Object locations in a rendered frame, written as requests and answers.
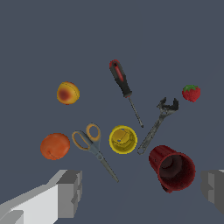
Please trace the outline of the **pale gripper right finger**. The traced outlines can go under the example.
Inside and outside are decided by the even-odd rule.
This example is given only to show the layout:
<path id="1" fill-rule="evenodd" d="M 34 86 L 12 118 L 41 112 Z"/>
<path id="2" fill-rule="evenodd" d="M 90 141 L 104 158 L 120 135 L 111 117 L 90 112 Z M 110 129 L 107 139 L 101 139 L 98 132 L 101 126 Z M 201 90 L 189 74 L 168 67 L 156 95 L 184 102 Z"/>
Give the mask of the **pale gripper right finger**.
<path id="1" fill-rule="evenodd" d="M 203 196 L 224 214 L 224 170 L 202 171 L 200 177 Z"/>

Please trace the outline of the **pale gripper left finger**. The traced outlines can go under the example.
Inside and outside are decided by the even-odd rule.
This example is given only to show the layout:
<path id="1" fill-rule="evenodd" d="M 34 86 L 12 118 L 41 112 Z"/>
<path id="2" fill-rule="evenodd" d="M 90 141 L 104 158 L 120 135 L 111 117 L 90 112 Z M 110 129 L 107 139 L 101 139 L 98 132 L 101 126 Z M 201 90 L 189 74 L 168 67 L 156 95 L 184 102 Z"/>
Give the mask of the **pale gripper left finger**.
<path id="1" fill-rule="evenodd" d="M 59 170 L 45 185 L 0 205 L 0 224 L 55 224 L 73 218 L 82 195 L 82 171 Z"/>

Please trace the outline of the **dark red cup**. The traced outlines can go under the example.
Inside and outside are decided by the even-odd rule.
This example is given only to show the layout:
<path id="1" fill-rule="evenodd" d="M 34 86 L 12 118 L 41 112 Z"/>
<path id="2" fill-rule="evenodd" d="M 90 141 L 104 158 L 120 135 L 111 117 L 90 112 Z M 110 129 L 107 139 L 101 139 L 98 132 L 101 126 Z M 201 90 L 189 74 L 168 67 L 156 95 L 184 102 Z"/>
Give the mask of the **dark red cup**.
<path id="1" fill-rule="evenodd" d="M 159 145 L 149 155 L 149 162 L 167 193 L 186 189 L 195 178 L 195 164 L 184 153 Z"/>

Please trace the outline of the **orange fruit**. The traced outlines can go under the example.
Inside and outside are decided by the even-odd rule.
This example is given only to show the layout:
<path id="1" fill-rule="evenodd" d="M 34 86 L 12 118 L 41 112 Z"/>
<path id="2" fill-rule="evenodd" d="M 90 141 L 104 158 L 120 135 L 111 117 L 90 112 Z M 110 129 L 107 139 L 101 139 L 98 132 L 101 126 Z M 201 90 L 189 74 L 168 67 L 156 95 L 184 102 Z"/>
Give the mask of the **orange fruit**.
<path id="1" fill-rule="evenodd" d="M 70 141 L 62 133 L 53 133 L 48 135 L 40 145 L 42 155 L 50 160 L 63 158 L 70 149 Z"/>

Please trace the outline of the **grey adjustable wrench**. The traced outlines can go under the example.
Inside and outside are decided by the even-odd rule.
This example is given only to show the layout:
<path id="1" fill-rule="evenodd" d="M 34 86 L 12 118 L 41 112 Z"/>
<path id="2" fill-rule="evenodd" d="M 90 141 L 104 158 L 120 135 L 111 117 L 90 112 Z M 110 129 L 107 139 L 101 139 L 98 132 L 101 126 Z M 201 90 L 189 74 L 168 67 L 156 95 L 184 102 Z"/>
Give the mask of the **grey adjustable wrench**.
<path id="1" fill-rule="evenodd" d="M 153 137 L 157 133 L 158 128 L 160 127 L 163 120 L 167 116 L 170 116 L 170 115 L 174 114 L 176 111 L 179 110 L 179 101 L 177 99 L 173 100 L 172 105 L 166 105 L 165 103 L 166 103 L 166 98 L 162 99 L 159 102 L 159 104 L 157 105 L 157 107 L 160 110 L 159 117 L 156 120 L 156 122 L 154 123 L 154 125 L 152 126 L 150 132 L 147 134 L 147 136 L 145 137 L 145 139 L 141 143 L 141 145 L 138 147 L 137 153 L 139 155 L 143 155 L 146 152 L 149 144 L 151 143 L 151 140 L 153 139 Z"/>

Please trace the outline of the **yellow cup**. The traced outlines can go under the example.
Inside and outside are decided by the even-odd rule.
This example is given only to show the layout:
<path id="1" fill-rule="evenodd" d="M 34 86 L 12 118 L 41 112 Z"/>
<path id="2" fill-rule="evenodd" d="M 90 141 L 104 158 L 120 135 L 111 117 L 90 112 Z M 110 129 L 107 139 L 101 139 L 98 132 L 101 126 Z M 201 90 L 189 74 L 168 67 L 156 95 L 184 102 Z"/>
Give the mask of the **yellow cup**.
<path id="1" fill-rule="evenodd" d="M 136 132 L 125 125 L 115 126 L 109 135 L 109 145 L 118 154 L 131 153 L 137 146 Z"/>

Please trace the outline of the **red strawberry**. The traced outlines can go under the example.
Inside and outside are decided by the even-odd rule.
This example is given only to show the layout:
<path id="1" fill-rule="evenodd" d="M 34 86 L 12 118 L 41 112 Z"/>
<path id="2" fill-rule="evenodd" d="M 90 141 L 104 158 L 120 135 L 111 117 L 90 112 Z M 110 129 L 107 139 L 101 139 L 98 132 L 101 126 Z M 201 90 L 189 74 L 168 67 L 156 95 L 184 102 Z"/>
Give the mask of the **red strawberry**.
<path id="1" fill-rule="evenodd" d="M 200 97 L 200 88 L 195 85 L 186 85 L 182 90 L 182 95 L 189 102 L 196 102 Z"/>

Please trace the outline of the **yellow red peach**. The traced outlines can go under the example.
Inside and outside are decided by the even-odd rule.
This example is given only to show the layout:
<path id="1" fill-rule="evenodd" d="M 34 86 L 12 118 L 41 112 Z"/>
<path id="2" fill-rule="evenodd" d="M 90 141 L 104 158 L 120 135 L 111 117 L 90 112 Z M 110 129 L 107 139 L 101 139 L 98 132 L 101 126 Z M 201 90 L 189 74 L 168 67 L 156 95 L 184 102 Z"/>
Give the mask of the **yellow red peach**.
<path id="1" fill-rule="evenodd" d="M 57 90 L 57 99 L 65 105 L 74 104 L 80 98 L 80 90 L 72 82 L 62 82 Z"/>

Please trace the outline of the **red black screwdriver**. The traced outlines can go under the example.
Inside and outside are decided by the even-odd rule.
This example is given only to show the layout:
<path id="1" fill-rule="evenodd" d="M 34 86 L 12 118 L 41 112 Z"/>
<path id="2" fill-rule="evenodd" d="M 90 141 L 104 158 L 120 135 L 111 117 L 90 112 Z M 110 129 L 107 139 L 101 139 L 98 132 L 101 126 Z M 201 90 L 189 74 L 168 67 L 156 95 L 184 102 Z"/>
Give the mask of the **red black screwdriver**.
<path id="1" fill-rule="evenodd" d="M 131 107 L 133 108 L 133 110 L 136 114 L 136 118 L 139 121 L 140 126 L 143 127 L 144 126 L 143 122 L 141 121 L 140 116 L 137 113 L 134 103 L 130 99 L 130 96 L 132 95 L 132 91 L 130 90 L 130 87 L 128 85 L 127 78 L 126 78 L 125 72 L 123 71 L 123 67 L 122 67 L 121 63 L 117 59 L 114 59 L 109 62 L 109 69 L 110 69 L 110 72 L 114 76 L 115 82 L 122 90 L 123 97 L 129 99 Z"/>

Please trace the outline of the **orange handled scissors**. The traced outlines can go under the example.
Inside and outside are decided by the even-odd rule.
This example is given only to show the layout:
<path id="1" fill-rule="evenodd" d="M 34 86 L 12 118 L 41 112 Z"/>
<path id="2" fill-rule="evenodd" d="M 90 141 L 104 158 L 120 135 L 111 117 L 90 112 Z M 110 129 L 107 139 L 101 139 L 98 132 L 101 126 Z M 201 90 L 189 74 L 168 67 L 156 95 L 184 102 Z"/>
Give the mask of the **orange handled scissors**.
<path id="1" fill-rule="evenodd" d="M 90 133 L 90 129 L 91 128 L 97 128 L 97 136 L 92 136 Z M 83 140 L 83 142 L 87 145 L 87 147 L 82 147 L 76 140 L 75 136 L 79 135 L 81 137 L 81 139 Z M 100 151 L 100 143 L 101 143 L 101 130 L 100 127 L 95 124 L 95 123 L 90 123 L 87 127 L 86 127 L 86 131 L 83 132 L 81 130 L 76 130 L 73 134 L 72 134 L 72 139 L 73 139 L 73 143 L 81 150 L 83 151 L 89 151 L 91 152 L 93 155 L 95 155 L 95 157 L 101 162 L 101 164 L 104 166 L 104 168 L 108 171 L 108 173 L 111 175 L 111 177 L 116 181 L 119 182 L 118 177 L 115 175 L 115 173 L 113 172 L 113 170 L 111 169 L 111 167 L 109 166 L 108 162 L 106 161 L 105 157 L 102 155 L 101 151 Z"/>

